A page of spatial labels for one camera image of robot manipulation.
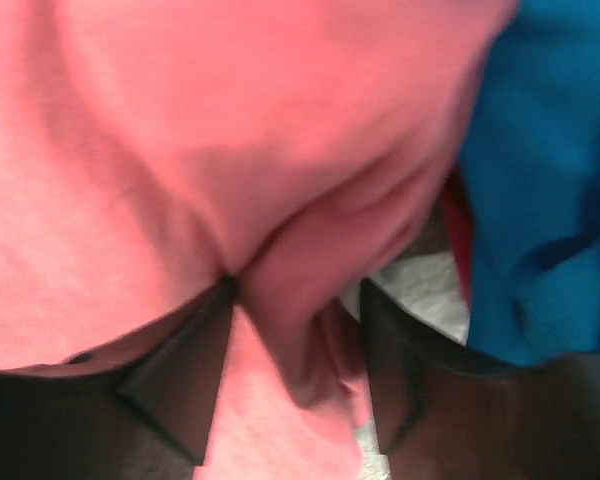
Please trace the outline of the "folded blue t-shirt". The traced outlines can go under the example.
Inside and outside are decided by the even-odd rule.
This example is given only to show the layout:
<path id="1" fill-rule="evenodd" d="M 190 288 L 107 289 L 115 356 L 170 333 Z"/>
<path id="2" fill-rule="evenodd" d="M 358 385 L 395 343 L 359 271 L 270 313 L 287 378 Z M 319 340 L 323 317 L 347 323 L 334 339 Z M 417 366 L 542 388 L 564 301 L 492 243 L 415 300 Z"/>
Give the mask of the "folded blue t-shirt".
<path id="1" fill-rule="evenodd" d="M 525 1 L 460 155 L 470 347 L 524 366 L 600 353 L 600 1 Z"/>

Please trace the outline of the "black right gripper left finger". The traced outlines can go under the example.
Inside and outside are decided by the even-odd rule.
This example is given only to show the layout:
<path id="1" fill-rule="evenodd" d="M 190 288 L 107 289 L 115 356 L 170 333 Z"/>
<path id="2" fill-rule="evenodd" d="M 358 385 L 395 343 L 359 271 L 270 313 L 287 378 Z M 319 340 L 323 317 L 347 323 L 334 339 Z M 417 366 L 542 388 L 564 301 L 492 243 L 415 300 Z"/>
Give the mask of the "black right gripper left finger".
<path id="1" fill-rule="evenodd" d="M 200 465 L 231 332 L 236 285 L 221 279 L 198 298 L 131 334 L 70 358 L 99 367 L 85 381 L 80 465 Z"/>

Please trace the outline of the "salmon pink t-shirt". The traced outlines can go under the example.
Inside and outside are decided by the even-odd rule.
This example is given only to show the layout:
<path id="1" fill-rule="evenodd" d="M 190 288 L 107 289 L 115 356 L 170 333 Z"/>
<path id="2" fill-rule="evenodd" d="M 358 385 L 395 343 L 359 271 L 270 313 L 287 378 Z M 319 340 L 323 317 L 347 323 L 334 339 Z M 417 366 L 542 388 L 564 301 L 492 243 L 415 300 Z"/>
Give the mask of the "salmon pink t-shirt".
<path id="1" fill-rule="evenodd" d="M 0 1 L 0 370 L 236 279 L 205 479 L 354 479 L 338 296 L 418 234 L 513 1 Z"/>

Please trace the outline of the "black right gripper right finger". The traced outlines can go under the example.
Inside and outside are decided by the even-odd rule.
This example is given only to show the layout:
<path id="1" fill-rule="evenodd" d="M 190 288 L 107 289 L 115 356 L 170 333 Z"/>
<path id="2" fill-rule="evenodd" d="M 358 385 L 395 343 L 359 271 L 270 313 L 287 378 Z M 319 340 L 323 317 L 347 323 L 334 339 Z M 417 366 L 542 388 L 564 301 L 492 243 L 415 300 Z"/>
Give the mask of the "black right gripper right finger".
<path id="1" fill-rule="evenodd" d="M 459 345 L 413 316 L 372 280 L 360 285 L 359 315 L 377 442 L 395 453 L 428 411 L 425 357 Z"/>

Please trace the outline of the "folded magenta t-shirt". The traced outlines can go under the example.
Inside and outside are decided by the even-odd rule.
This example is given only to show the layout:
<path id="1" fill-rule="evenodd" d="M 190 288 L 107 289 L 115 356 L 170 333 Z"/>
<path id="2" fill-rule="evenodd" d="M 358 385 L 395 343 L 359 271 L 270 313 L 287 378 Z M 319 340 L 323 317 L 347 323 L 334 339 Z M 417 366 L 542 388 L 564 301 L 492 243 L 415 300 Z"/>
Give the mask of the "folded magenta t-shirt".
<path id="1" fill-rule="evenodd" d="M 440 195 L 440 205 L 449 245 L 456 263 L 460 288 L 468 309 L 471 309 L 473 219 L 464 182 L 458 169 L 454 169 L 446 180 Z"/>

